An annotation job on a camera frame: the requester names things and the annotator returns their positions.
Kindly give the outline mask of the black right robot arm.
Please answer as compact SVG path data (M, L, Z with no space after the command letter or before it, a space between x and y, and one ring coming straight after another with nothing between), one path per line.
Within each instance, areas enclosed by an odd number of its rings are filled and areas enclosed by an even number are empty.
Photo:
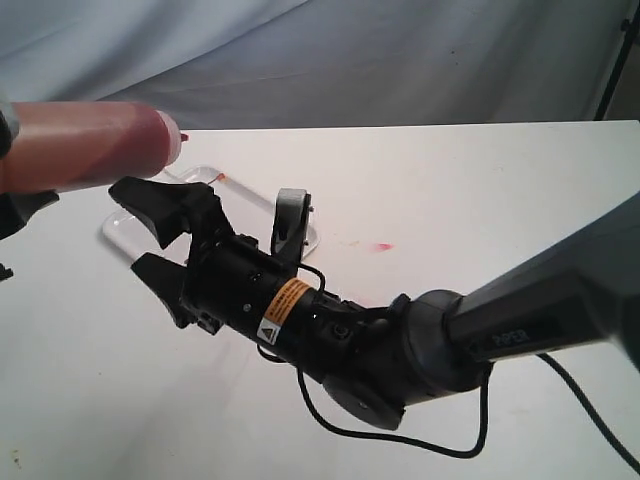
M298 278L303 190L280 194L269 252L234 231L209 185L126 177L109 193L161 247L190 236L184 264L147 253L132 266L178 327L231 328L377 428L479 387L504 358L612 341L639 359L637 197L468 295L432 290L366 308Z

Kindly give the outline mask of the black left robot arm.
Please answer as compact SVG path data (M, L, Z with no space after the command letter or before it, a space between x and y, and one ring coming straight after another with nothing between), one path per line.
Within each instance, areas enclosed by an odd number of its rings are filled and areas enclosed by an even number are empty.
M13 106L1 102L1 159L11 150L20 131L20 121ZM59 195L54 191L29 194L1 194L1 239L4 240L23 229L31 217L40 210L56 203Z

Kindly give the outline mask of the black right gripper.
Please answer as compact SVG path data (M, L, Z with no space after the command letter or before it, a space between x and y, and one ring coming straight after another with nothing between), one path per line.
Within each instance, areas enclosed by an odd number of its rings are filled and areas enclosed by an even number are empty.
M178 328L216 334L228 326L271 350L297 350L324 328L322 291L299 279L302 261L284 263L236 232L212 187L128 176L108 194L161 249L190 233L186 267L149 252L130 267Z

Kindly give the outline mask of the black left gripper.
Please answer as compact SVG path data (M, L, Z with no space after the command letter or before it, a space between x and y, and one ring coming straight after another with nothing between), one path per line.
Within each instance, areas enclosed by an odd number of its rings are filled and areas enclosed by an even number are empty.
M59 195L54 191L31 194L1 195L0 239L8 238L24 228L38 211L54 204Z

